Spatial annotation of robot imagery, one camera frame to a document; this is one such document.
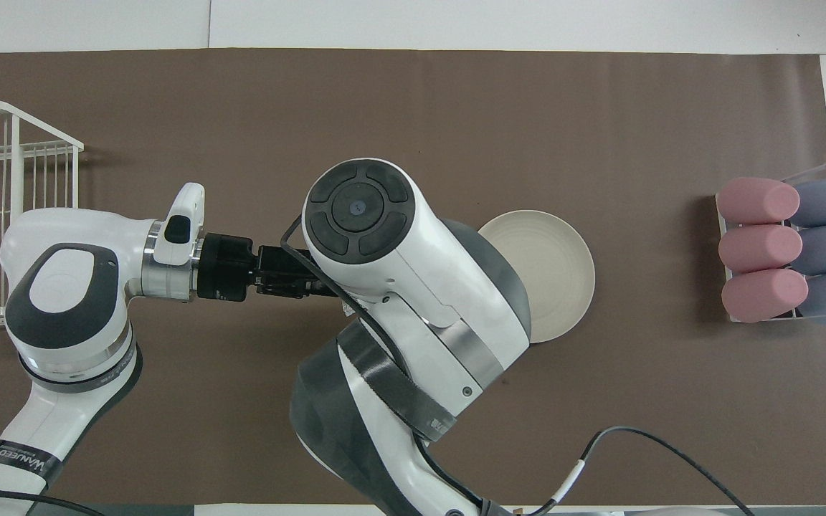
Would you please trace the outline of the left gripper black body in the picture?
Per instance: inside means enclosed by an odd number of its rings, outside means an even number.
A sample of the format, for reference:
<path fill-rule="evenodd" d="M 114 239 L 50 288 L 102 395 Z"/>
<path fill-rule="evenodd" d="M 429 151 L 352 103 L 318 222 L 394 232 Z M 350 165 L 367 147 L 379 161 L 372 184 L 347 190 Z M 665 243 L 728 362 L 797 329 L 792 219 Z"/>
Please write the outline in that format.
<path fill-rule="evenodd" d="M 206 233 L 196 267 L 196 296 L 242 302 L 249 287 L 261 294 L 299 298 L 300 277 L 262 277 L 252 239 Z"/>

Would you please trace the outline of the white round plate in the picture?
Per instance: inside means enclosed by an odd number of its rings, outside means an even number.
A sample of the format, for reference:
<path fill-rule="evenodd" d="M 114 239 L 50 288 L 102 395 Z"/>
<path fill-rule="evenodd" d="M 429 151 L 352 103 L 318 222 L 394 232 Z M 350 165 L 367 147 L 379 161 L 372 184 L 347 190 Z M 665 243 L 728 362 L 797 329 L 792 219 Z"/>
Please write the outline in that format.
<path fill-rule="evenodd" d="M 563 219 L 541 210 L 514 210 L 479 229 L 514 268 L 526 288 L 531 343 L 573 329 L 594 296 L 594 261 L 582 236 Z"/>

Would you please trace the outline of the brown paper table mat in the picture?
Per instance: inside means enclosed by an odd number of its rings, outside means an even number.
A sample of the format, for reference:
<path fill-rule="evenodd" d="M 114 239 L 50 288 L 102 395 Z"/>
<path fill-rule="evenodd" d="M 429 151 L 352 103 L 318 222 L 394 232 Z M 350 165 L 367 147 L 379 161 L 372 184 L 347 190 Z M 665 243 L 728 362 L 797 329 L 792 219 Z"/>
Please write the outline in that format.
<path fill-rule="evenodd" d="M 636 426 L 748 505 L 826 505 L 826 326 L 736 324 L 713 196 L 822 162 L 819 58 L 200 49 L 0 54 L 0 101 L 85 144 L 82 205 L 163 218 L 206 189 L 207 231 L 279 244 L 335 163 L 399 164 L 440 218 L 511 210 L 590 248 L 584 319 L 531 346 L 435 444 L 502 504 L 545 502 L 594 432 Z M 367 503 L 289 421 L 296 366 L 340 301 L 138 298 L 138 385 L 50 495 L 73 502 Z"/>

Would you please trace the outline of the pink plastic cup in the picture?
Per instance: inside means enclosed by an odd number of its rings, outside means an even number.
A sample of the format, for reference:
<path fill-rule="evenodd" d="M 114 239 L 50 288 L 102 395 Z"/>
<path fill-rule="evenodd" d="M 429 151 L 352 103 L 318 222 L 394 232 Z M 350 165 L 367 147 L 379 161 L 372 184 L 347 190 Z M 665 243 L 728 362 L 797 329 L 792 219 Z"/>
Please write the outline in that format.
<path fill-rule="evenodd" d="M 790 269 L 766 269 L 732 277 L 722 288 L 725 310 L 742 323 L 773 319 L 799 306 L 809 288 L 802 274 Z"/>
<path fill-rule="evenodd" d="M 794 187 L 778 180 L 739 177 L 722 187 L 716 202 L 720 215 L 733 223 L 774 224 L 797 212 L 800 196 Z"/>
<path fill-rule="evenodd" d="M 784 267 L 798 258 L 802 239 L 790 226 L 760 224 L 727 231 L 718 245 L 721 261 L 734 273 Z"/>

